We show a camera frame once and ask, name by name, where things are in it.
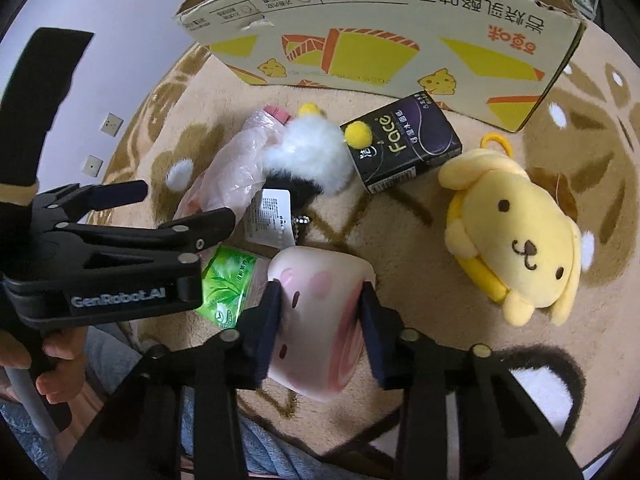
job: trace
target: electrical socket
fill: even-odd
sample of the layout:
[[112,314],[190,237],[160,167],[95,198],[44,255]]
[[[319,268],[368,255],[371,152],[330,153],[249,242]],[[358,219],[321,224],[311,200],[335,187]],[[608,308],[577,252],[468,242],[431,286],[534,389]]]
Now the electrical socket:
[[105,132],[111,137],[115,137],[118,134],[118,130],[122,126],[122,119],[113,114],[108,114],[107,118],[102,123],[100,128],[101,132]]
[[102,167],[102,160],[93,155],[87,155],[87,158],[82,167],[82,172],[89,176],[98,176],[100,168]]

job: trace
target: white wall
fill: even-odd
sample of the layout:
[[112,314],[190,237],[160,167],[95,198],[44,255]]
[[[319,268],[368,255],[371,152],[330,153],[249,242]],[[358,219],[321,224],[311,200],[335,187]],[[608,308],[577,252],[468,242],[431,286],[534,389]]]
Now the white wall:
[[[191,44],[172,20],[184,0],[28,0],[0,42],[0,92],[38,27],[95,33],[47,136],[40,189],[98,184],[145,95]],[[118,136],[100,131],[108,112],[124,119]],[[81,173],[88,154],[104,161],[98,178]]]

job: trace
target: yellow cartoon character print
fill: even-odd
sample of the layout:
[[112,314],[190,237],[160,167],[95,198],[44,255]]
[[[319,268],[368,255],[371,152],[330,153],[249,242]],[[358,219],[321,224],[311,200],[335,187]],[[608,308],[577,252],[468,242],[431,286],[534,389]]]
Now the yellow cartoon character print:
[[429,94],[453,95],[456,93],[456,79],[446,68],[418,79],[418,84]]
[[258,70],[267,77],[287,76],[287,69],[285,69],[281,63],[277,62],[274,57],[259,65]]

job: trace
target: yellow plush toy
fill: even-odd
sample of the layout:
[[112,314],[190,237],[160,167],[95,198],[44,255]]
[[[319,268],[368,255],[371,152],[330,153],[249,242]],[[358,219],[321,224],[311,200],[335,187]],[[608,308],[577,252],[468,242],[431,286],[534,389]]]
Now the yellow plush toy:
[[438,174],[456,190],[445,243],[472,281],[522,326],[550,307],[564,323],[580,279],[580,230],[514,160],[478,148],[446,162]]

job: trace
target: cardboard box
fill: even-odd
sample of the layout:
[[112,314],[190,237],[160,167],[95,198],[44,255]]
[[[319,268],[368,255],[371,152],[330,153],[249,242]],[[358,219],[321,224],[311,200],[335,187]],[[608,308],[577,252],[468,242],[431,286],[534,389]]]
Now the cardboard box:
[[372,143],[350,148],[364,186],[370,193],[402,184],[443,165],[462,152],[453,126],[427,92],[421,91],[378,108],[341,126],[365,123]]
[[585,27],[570,0],[187,0],[176,18],[247,83],[424,89],[509,131]]

